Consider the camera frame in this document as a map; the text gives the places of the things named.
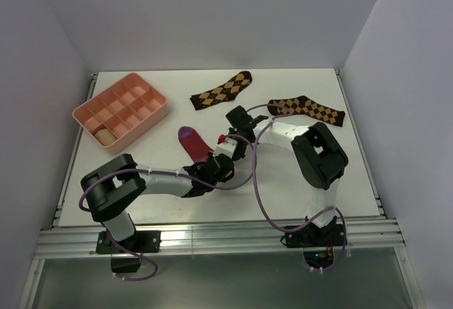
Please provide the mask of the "maroon purple orange-toe sock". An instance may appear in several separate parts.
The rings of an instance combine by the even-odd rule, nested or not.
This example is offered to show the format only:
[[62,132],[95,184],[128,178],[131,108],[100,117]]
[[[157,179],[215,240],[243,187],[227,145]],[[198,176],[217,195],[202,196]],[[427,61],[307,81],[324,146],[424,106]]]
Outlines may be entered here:
[[178,140],[194,163],[207,162],[213,152],[192,127],[182,126],[178,130]]

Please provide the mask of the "tan maroon purple-striped sock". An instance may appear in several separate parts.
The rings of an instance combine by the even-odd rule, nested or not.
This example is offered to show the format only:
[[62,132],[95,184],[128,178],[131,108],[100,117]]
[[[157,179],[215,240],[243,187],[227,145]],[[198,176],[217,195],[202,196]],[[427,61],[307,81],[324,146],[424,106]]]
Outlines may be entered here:
[[100,129],[94,134],[94,137],[102,146],[110,146],[117,140],[116,136],[109,129]]

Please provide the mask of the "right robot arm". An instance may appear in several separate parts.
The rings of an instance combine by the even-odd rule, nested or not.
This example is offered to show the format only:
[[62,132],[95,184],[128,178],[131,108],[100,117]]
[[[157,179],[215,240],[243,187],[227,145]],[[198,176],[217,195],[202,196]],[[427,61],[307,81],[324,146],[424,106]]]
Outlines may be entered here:
[[232,129],[255,145],[270,144],[293,152],[302,176],[314,189],[308,220],[298,229],[308,226],[308,241],[324,244],[331,236],[329,226],[336,223],[337,188],[349,163],[329,128],[321,122],[301,126],[265,119],[237,124]]

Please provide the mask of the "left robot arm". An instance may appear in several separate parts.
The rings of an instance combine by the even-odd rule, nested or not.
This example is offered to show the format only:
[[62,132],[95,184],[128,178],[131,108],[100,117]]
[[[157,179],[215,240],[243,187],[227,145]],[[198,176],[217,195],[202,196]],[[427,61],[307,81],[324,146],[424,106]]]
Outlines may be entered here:
[[175,170],[152,170],[122,154],[82,178],[79,208],[110,232],[115,247],[129,252],[137,246],[138,235],[126,208],[138,196],[199,197],[233,176],[234,162],[224,154]]

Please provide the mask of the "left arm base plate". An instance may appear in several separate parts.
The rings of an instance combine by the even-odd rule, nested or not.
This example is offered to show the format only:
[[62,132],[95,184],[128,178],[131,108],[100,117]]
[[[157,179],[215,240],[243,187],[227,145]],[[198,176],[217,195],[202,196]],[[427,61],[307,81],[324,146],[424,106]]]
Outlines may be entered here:
[[[133,236],[117,243],[134,253],[157,253],[161,243],[161,232],[136,231]],[[123,253],[123,251],[112,243],[110,236],[105,231],[101,231],[98,235],[96,254],[111,255],[120,253]]]

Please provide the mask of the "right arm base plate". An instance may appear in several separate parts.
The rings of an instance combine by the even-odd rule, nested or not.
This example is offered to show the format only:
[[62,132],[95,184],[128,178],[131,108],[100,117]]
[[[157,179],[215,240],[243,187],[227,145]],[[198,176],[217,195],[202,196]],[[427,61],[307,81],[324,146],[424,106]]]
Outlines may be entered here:
[[285,233],[280,242],[287,248],[312,248],[312,247],[342,247],[344,243],[344,230],[340,224],[332,228],[320,229],[315,225],[294,233]]

